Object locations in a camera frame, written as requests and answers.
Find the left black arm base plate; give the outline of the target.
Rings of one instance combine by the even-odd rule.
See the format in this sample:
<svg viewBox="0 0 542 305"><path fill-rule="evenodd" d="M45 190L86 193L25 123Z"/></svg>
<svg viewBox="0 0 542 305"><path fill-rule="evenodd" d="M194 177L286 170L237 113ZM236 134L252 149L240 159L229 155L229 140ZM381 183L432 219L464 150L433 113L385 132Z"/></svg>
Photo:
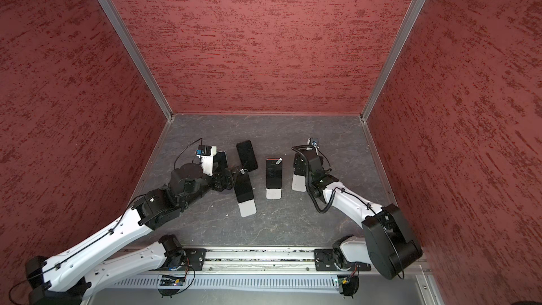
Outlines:
<svg viewBox="0 0 542 305"><path fill-rule="evenodd" d="M203 248L184 248L182 253L175 256L167 264L168 271L189 271L193 268L195 271L201 271L206 259L207 249Z"/></svg>

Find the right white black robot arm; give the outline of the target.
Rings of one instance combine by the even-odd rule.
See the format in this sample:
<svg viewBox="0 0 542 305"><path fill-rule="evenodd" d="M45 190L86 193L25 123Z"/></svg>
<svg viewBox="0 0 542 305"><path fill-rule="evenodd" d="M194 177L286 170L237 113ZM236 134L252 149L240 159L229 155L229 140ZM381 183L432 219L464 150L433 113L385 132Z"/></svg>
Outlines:
<svg viewBox="0 0 542 305"><path fill-rule="evenodd" d="M347 235L337 240L331 258L341 271L355 271L358 264L374 267L384 278L404 278L407 267L423 256L423 250L409 222L398 206L382 206L347 188L325 169L327 160L311 144L292 147L295 191L308 194L316 211L336 208L355 222L363 237Z"/></svg>

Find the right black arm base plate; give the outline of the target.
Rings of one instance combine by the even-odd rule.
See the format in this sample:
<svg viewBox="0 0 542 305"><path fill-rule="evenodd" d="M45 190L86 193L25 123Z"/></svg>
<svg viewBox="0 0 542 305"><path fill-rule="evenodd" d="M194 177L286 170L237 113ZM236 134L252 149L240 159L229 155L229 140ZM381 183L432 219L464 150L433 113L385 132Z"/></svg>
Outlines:
<svg viewBox="0 0 542 305"><path fill-rule="evenodd" d="M370 272L371 265L360 262L349 262L338 249L316 249L314 261L318 272L337 271L343 273Z"/></svg>

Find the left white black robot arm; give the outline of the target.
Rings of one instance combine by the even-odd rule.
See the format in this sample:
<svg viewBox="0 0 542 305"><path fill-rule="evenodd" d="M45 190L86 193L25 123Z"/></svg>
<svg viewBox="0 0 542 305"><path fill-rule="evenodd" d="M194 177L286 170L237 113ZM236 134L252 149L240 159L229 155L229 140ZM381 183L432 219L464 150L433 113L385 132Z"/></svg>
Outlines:
<svg viewBox="0 0 542 305"><path fill-rule="evenodd" d="M109 284L161 268L187 275L193 266L173 234L131 254L113 255L179 217L207 192L233 189L235 176L230 169L206 172L195 163L174 169L168 184L135 197L107 227L56 256L31 258L25 264L29 304L81 304Z"/></svg>

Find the black phone with middle sticker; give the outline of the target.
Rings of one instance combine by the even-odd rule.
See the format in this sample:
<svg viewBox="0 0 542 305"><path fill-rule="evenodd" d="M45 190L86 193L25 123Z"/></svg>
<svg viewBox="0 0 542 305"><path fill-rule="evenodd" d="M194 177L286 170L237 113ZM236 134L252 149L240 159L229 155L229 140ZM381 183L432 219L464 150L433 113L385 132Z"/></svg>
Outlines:
<svg viewBox="0 0 542 305"><path fill-rule="evenodd" d="M283 159L272 158L265 161L266 189L282 188Z"/></svg>

